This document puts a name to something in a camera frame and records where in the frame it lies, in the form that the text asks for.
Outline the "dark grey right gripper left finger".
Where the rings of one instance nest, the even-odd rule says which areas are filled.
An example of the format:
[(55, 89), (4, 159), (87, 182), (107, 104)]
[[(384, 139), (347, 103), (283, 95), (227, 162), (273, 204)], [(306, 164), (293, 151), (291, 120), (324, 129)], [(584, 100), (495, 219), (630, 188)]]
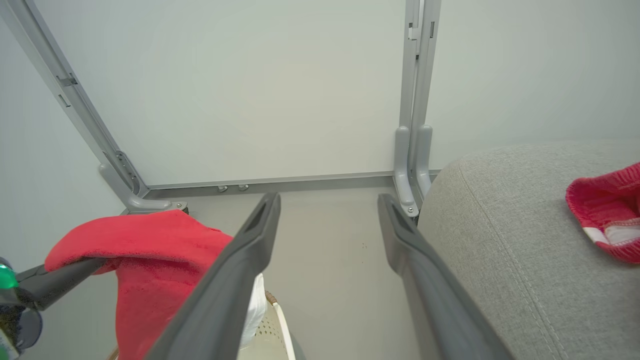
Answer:
[(147, 360), (235, 360), (256, 276), (269, 265), (281, 196), (267, 193), (147, 351)]

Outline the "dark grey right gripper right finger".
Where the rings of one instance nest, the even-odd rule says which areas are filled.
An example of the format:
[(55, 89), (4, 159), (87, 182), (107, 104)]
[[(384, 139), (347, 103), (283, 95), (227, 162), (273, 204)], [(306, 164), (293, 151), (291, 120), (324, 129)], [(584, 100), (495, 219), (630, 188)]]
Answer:
[(377, 199), (385, 255), (400, 276), (423, 360), (512, 360), (510, 352), (418, 226), (388, 193)]

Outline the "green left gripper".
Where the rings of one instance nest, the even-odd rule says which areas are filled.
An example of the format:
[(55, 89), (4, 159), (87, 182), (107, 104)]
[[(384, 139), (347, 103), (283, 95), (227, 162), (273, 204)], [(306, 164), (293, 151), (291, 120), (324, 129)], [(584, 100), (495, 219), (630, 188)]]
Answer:
[(39, 341), (40, 312), (50, 308), (84, 280), (94, 275), (106, 259), (82, 258), (52, 271), (45, 266), (16, 274), (5, 259), (0, 262), (0, 358), (18, 360)]

